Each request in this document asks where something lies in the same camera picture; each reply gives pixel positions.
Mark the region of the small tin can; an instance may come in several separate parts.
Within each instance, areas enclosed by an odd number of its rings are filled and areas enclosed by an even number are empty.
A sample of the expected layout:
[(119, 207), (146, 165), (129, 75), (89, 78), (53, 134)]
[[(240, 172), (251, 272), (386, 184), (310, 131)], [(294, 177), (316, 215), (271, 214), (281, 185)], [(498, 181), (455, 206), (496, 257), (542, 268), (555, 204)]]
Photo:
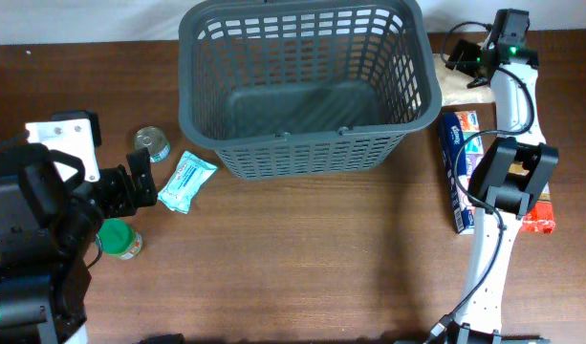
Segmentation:
[(164, 131), (155, 126), (140, 129), (132, 139), (132, 148), (147, 148), (152, 163), (163, 161), (170, 153), (171, 147)]

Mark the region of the red orange pasta pack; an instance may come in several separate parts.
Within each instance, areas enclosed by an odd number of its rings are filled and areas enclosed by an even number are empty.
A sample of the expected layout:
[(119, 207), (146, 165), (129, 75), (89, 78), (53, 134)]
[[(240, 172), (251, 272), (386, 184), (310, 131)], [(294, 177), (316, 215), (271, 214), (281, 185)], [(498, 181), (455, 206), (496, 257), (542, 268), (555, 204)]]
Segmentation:
[(533, 209), (524, 217), (521, 231), (552, 234), (556, 223), (549, 185), (546, 184)]

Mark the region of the light green wipes pack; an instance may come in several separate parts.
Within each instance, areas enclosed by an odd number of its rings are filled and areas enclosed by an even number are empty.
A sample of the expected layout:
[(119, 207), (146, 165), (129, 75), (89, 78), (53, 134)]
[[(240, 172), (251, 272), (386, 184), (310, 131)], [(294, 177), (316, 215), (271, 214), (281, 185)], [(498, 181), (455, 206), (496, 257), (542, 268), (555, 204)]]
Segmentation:
[(169, 210), (187, 214), (191, 201), (218, 167), (184, 151), (174, 174), (158, 193), (158, 200)]

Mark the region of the blue tissue pack box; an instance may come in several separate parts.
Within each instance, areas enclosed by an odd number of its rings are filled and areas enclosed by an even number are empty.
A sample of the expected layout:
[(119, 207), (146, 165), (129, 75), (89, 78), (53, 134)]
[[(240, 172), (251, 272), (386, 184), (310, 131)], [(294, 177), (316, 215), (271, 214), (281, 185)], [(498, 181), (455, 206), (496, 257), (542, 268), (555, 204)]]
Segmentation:
[(479, 131), (480, 123), (475, 111), (445, 113), (437, 122), (437, 134), (445, 165), (454, 228), (455, 232), (461, 235), (472, 234), (474, 231), (474, 207), (457, 186), (456, 180), (464, 188), (468, 188), (473, 170), (484, 156), (482, 140), (474, 139), (465, 146), (458, 160), (456, 157), (464, 141)]

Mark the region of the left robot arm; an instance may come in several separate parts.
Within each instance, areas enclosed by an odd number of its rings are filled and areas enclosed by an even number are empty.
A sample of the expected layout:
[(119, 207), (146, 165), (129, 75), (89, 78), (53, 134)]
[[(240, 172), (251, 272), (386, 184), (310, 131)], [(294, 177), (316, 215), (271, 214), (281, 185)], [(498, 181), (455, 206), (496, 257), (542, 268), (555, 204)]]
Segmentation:
[(40, 143), (0, 152), (0, 343), (84, 343), (84, 256), (108, 218), (157, 201), (150, 155), (84, 179), (81, 159)]

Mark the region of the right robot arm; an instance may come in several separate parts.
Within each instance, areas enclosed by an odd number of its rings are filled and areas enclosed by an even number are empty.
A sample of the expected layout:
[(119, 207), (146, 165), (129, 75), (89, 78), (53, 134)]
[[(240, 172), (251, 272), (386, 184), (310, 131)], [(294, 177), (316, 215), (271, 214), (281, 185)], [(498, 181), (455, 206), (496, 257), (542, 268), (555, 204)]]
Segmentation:
[(559, 153), (547, 145), (537, 115), (538, 53), (527, 47), (527, 11), (501, 9), (485, 26), (478, 53), (459, 47), (446, 67), (472, 72), (472, 87), (488, 85), (496, 106), (494, 142), (463, 184), (453, 192), (474, 208), (474, 237), (459, 303), (430, 330), (429, 343), (505, 343), (502, 300), (512, 248), (525, 216), (539, 202)]

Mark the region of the grey plastic basket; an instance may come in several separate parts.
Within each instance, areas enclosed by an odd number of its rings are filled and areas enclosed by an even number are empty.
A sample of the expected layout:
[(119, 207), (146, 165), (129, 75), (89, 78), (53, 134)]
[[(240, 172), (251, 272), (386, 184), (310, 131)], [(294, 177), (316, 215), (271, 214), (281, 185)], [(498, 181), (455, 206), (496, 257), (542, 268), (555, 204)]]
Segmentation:
[(442, 107), (411, 0), (205, 1), (178, 33), (181, 130), (242, 179), (373, 168)]

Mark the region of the green lid jar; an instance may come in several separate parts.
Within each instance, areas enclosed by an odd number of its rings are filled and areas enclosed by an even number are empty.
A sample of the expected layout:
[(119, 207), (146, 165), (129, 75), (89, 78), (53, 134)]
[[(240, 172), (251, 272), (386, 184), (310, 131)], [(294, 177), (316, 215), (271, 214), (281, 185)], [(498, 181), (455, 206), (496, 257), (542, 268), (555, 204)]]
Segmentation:
[(120, 260), (137, 256), (143, 244), (141, 235), (120, 219), (105, 220), (96, 240), (103, 253)]

